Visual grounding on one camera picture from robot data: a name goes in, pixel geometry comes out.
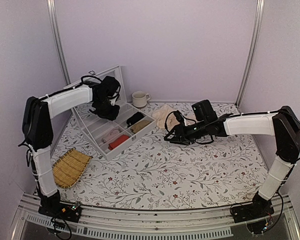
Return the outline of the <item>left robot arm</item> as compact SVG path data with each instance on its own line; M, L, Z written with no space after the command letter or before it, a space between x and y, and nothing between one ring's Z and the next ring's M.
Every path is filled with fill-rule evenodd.
M120 91L121 84L114 77L100 79L85 75L77 84L42 97L31 96L26 100L22 122L24 139L19 145L27 147L30 152L29 163L38 193L42 199L48 199L44 207L53 217L60 217L65 211L64 205L53 198L60 195L51 165L53 118L81 104L91 103L93 114L113 121L119 114L120 107L116 101Z

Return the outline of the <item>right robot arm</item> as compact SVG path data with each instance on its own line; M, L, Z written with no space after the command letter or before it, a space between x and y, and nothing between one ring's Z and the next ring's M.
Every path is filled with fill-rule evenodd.
M189 146L204 136L229 137L235 135L264 135L275 138L275 159L259 188L248 213L259 218L268 210L268 203L287 181L290 172L300 160L300 121L289 106L266 112L252 112L217 116L208 100L192 105L194 123L187 125L180 111L173 111L178 124L167 131L164 140Z

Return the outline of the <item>pink and white underwear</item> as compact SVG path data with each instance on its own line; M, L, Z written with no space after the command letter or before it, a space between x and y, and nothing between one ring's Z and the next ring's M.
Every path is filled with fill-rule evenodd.
M116 135L120 134L122 131L120 128L113 128L105 136L102 137L101 142L104 144L114 138Z

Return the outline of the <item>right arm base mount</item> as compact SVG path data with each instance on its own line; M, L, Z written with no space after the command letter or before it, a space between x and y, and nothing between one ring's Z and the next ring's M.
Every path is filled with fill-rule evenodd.
M271 200L263 199L258 193L253 197L251 203L235 204L229 211L235 223L266 217L275 212Z

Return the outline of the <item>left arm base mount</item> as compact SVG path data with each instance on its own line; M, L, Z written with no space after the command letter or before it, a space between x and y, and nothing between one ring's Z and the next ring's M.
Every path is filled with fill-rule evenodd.
M45 195L40 197L38 212L45 216L78 223L81 217L82 207L80 203L73 205L62 203L60 194L57 192L50 197Z

